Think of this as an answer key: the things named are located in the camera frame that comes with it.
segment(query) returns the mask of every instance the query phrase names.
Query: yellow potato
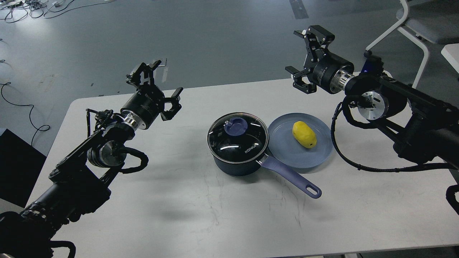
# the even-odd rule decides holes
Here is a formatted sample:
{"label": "yellow potato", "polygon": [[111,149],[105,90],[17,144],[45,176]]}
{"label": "yellow potato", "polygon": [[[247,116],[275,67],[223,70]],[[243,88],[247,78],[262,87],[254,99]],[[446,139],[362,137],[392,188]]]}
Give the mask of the yellow potato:
{"label": "yellow potato", "polygon": [[303,121],[293,124],[293,137],[304,147],[311,149],[317,144],[315,132]]}

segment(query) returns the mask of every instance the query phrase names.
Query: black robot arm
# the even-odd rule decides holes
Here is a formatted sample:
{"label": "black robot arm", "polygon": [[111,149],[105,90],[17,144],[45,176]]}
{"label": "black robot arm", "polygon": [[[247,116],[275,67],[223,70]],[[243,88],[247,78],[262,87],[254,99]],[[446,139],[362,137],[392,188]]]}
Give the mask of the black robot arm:
{"label": "black robot arm", "polygon": [[[409,85],[403,84],[384,73],[383,62],[377,56],[368,56],[359,75],[354,76],[351,62],[331,53],[328,45],[335,38],[321,26],[310,26],[295,35],[306,42],[306,61],[301,71],[288,66],[285,69],[293,75],[293,86],[307,94],[315,92],[316,86],[335,94],[343,90],[345,98],[336,109],[332,122],[332,138],[337,115],[342,111],[353,126],[363,129],[378,129],[394,142],[393,149],[399,157],[417,163],[413,168],[459,168],[459,110],[457,107],[426,95]],[[302,78],[307,76],[309,84]],[[400,126],[388,118],[411,105],[412,116],[406,126]],[[350,108],[357,108],[368,123],[356,121]],[[426,164],[434,157],[447,163]],[[358,169],[373,172],[415,171],[411,169],[374,169],[356,165],[341,156]],[[459,203],[454,194],[459,185],[447,191],[447,200],[459,214]]]}
{"label": "black robot arm", "polygon": [[[170,120],[180,110],[178,88],[166,98],[154,84],[153,71],[161,61],[140,64],[127,75],[127,82],[137,88],[136,93],[121,109],[95,112],[96,130],[83,143],[56,165],[49,175],[53,185],[22,212],[0,214],[0,253],[15,258],[52,257],[52,248],[68,247],[69,257],[74,257],[75,246],[68,241],[52,241],[51,238],[64,224],[76,222],[80,216],[95,212],[109,198],[110,183],[118,173],[133,173],[144,169],[148,157],[141,151],[125,147],[124,143],[135,136],[137,129],[147,129],[161,114]],[[164,110],[165,103],[172,103]],[[138,157],[140,165],[123,168],[127,154]],[[86,166],[91,164],[109,168],[100,178]]]}

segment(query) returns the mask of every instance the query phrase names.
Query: lid knob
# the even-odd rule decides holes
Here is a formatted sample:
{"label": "lid knob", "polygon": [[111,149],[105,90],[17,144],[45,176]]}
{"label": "lid knob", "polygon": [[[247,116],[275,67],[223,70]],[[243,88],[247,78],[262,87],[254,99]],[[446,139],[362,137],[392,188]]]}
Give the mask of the lid knob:
{"label": "lid knob", "polygon": [[225,132],[231,136],[243,135],[247,130],[247,121],[243,118],[231,118],[225,123]]}

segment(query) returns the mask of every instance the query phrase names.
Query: lid rim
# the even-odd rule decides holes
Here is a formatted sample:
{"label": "lid rim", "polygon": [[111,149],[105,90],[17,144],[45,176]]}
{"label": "lid rim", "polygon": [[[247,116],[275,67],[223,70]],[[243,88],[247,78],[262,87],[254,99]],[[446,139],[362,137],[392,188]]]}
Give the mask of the lid rim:
{"label": "lid rim", "polygon": [[[257,120],[257,121],[261,124],[261,126],[262,126],[262,128],[263,128],[263,130],[264,130],[264,133],[265,133],[265,135],[266,135],[266,142],[264,143],[263,149],[262,149],[259,153],[257,153],[257,154],[255,155],[255,157],[253,157],[253,158],[251,158],[251,159],[248,159],[248,160],[245,160],[245,161],[239,161],[239,162],[233,162],[233,161],[225,160],[225,159],[219,157],[219,156],[213,151],[212,147],[210,146],[210,132],[213,131],[213,129],[214,129],[215,126],[217,125],[217,122],[219,122],[220,120],[222,120],[222,118],[224,118],[224,117],[233,116],[233,115],[245,115],[245,116],[251,117],[251,118]],[[228,163],[228,164],[235,164],[235,165],[236,165],[236,164],[244,164],[244,163],[249,163],[249,162],[252,162],[252,161],[256,160],[259,156],[261,156],[261,155],[263,155],[263,154],[265,153],[266,149],[268,148],[268,143],[269,143],[268,127],[265,125],[265,123],[264,123],[260,118],[254,116],[254,115],[252,115],[252,114],[245,113],[245,112],[233,112],[233,113],[228,113],[228,114],[226,114],[226,115],[223,115],[223,116],[219,117],[217,120],[215,120],[215,122],[212,123],[212,125],[211,125],[210,128],[209,128],[209,131],[207,132],[207,146],[209,147],[210,152],[211,152],[212,155],[213,155],[214,157],[216,157],[218,160],[220,160],[220,161],[222,161],[222,162],[225,162],[225,163]]]}

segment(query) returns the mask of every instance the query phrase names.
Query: purple handle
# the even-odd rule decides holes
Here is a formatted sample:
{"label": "purple handle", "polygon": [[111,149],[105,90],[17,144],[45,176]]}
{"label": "purple handle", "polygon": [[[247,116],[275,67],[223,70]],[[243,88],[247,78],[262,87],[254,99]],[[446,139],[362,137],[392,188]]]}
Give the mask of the purple handle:
{"label": "purple handle", "polygon": [[[317,199],[322,195],[322,190],[315,184],[309,182],[309,180],[302,177],[300,174],[293,171],[293,169],[273,157],[267,157],[266,160],[261,163],[261,166],[278,173],[290,181],[292,184],[294,184],[296,187],[298,187],[300,190],[305,192],[307,195],[309,195],[311,198]],[[313,189],[317,193],[311,192],[308,188]]]}

